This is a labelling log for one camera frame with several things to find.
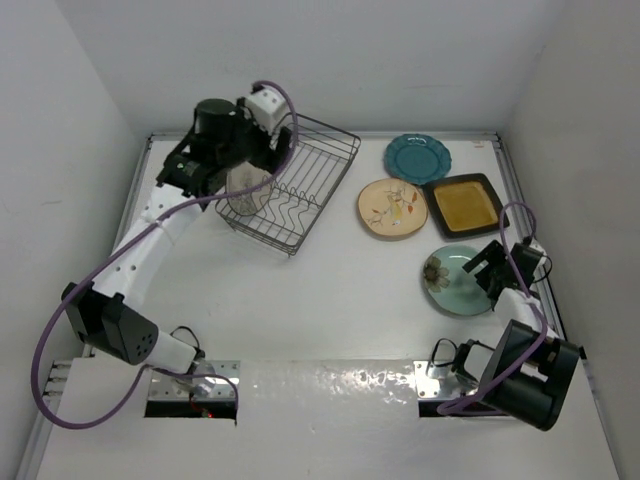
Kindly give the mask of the light blue flower plate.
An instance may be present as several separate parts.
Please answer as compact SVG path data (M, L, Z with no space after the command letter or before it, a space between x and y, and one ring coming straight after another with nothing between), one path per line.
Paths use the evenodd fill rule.
M479 251L468 245L449 245L435 250L422 267L423 284L428 295L442 310L458 316L477 316L491 309L491 300L477 284L474 274L483 266L467 273L463 266Z

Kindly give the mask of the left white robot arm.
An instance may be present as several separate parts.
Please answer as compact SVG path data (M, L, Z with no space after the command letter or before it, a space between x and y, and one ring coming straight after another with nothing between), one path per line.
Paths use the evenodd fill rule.
M236 102L207 99L163 162L138 219L106 266L63 293L66 314L84 344L130 365L190 373L202 352L140 314L153 277L181 235L207 209L228 174L249 164L276 175L292 152L281 124L290 102L263 89Z

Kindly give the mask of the black square amber plate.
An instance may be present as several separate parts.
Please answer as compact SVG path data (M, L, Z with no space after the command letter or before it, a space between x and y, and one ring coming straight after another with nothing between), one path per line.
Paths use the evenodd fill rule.
M460 240L499 231L503 204L486 175L441 178L423 185L422 191L445 239Z

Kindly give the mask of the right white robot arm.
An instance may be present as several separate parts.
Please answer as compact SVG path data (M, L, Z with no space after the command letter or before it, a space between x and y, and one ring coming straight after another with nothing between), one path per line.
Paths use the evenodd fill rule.
M471 349L480 344L469 340L456 349L451 372L460 384L476 392L459 397L453 411L460 415L503 414L541 431L558 420L574 371L579 348L554 337L530 291L534 271L544 254L531 241L515 244L510 252L494 240L463 266L475 274L477 284L491 301L493 311L507 320L491 357L475 379L465 369Z

